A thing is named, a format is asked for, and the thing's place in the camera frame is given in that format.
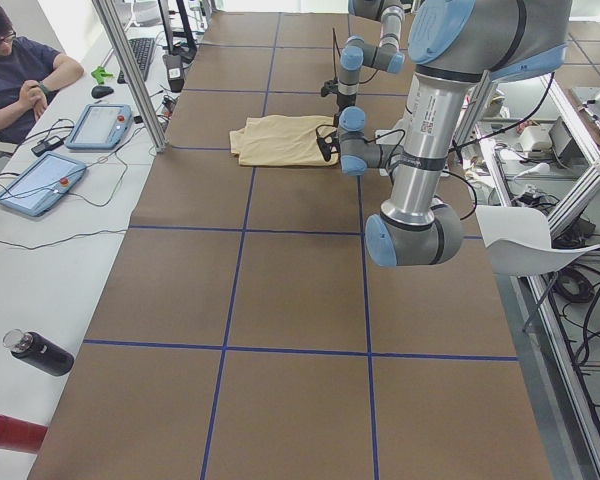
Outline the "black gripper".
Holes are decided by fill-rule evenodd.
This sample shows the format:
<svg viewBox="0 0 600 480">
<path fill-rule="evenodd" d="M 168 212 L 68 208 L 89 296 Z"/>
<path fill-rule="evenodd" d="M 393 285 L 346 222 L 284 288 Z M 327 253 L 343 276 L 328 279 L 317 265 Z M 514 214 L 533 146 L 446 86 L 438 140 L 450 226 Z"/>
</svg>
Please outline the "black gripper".
<svg viewBox="0 0 600 480">
<path fill-rule="evenodd" d="M 338 134 L 333 131 L 327 135 L 316 134 L 316 143 L 324 161 L 330 161 L 333 154 L 340 153 Z"/>
<path fill-rule="evenodd" d="M 338 110 L 334 114 L 335 118 L 338 118 L 344 109 L 356 104 L 357 93 L 357 83 L 345 84 L 340 81 L 336 81 L 335 79 L 325 81 L 320 90 L 320 95 L 322 97 L 326 97 L 329 94 L 336 95 L 336 104 Z"/>
</svg>

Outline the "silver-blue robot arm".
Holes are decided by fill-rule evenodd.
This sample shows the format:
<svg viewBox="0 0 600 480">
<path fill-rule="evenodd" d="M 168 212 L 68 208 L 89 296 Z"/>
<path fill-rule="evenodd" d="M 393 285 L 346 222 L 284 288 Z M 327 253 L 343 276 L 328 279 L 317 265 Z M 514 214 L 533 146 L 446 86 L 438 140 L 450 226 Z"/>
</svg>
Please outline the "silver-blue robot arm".
<svg viewBox="0 0 600 480">
<path fill-rule="evenodd" d="M 404 8 L 398 1 L 352 1 L 351 14 L 380 22 L 373 46 L 350 37 L 338 67 L 336 144 L 342 171 L 387 171 L 391 196 L 366 221 L 366 246 L 379 266 L 435 265 L 451 259 L 464 236 L 456 212 L 436 197 L 468 90 L 488 73 L 517 81 L 557 70 L 564 62 L 569 1 L 427 1 L 400 50 Z M 365 140 L 366 115 L 356 106 L 360 70 L 397 73 L 415 65 L 409 104 L 395 146 Z"/>
<path fill-rule="evenodd" d="M 363 67 L 390 74 L 401 72 L 405 55 L 400 50 L 401 30 L 405 17 L 400 1 L 349 1 L 348 12 L 357 17 L 376 21 L 380 24 L 380 39 L 377 45 L 367 43 L 362 37 L 353 35 L 347 39 L 336 58 L 336 36 L 333 41 L 334 78 L 321 87 L 320 95 L 336 95 L 338 112 L 334 114 L 334 125 L 344 110 L 356 104 L 360 84 L 360 71 Z"/>
</svg>

